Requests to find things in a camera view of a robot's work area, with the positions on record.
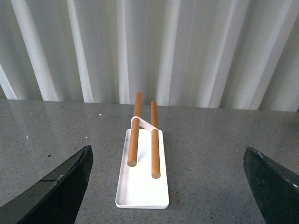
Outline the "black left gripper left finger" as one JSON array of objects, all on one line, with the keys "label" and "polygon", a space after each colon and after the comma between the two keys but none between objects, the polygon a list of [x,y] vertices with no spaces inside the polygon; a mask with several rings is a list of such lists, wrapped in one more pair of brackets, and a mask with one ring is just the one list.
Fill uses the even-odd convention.
[{"label": "black left gripper left finger", "polygon": [[73,224],[93,165],[90,145],[0,208],[2,224]]}]

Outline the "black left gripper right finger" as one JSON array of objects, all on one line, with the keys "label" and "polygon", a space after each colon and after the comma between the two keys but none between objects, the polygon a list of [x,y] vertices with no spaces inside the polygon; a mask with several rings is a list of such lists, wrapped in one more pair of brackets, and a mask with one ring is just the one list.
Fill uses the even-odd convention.
[{"label": "black left gripper right finger", "polygon": [[299,222],[299,175],[253,147],[243,157],[244,171],[255,201],[268,224]]}]

